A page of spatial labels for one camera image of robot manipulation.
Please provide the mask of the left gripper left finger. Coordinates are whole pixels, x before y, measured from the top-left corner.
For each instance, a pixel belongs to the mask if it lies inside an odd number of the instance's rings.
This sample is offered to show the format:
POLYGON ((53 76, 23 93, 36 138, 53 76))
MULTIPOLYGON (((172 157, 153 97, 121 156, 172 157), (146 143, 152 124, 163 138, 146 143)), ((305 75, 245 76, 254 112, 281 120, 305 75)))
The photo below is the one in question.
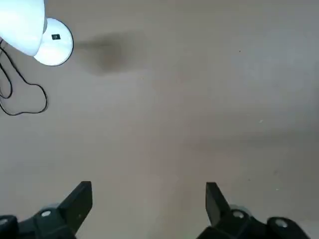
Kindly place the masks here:
POLYGON ((57 206, 39 210, 18 221, 14 215, 1 215, 2 239, 75 239, 93 206, 92 183, 80 182, 57 206))

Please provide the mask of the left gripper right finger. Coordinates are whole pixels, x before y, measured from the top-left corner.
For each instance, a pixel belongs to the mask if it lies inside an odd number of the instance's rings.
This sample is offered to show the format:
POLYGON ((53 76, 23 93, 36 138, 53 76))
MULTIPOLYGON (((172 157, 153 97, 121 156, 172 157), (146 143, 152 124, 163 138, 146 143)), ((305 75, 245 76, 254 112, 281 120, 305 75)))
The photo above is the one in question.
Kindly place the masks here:
POLYGON ((308 239, 294 221, 270 217, 263 223, 241 209, 233 209, 215 182, 207 182, 205 208, 210 221, 200 239, 308 239))

